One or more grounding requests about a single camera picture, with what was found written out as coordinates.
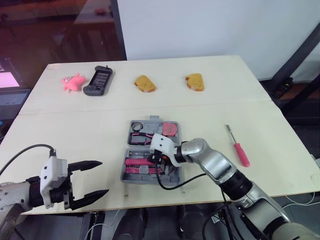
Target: laptop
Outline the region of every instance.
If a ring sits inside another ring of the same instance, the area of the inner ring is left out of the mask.
[[[14,69],[11,67],[4,68],[4,66],[8,66],[8,59],[0,58],[0,120],[13,120],[18,115],[31,90],[20,85],[14,76]]]

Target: white wall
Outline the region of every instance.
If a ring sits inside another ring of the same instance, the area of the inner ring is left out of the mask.
[[[272,77],[320,22],[320,0],[118,0],[128,60],[240,55]],[[312,79],[320,46],[294,73]]]

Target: pink toy pig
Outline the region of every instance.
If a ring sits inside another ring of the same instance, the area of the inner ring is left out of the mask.
[[[61,80],[64,84],[64,90],[69,90],[69,93],[72,91],[79,91],[81,90],[82,84],[86,81],[84,76],[79,76],[77,73],[75,76],[67,76]]]

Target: red screwdriver handle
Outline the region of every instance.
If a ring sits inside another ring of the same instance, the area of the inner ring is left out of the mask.
[[[236,150],[236,153],[238,154],[238,157],[239,157],[242,165],[245,166],[245,167],[249,167],[250,166],[250,162],[249,162],[249,160],[247,158],[247,155],[246,155],[245,151],[242,149],[240,143],[236,143],[234,145],[234,148]]]

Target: toast slice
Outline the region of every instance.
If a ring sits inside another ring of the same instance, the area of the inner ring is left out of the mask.
[[[156,86],[146,75],[138,76],[134,84],[139,88],[141,92],[144,93],[150,93],[156,90]]]
[[[193,91],[201,92],[205,89],[204,80],[200,73],[193,73],[185,77],[186,85]]]

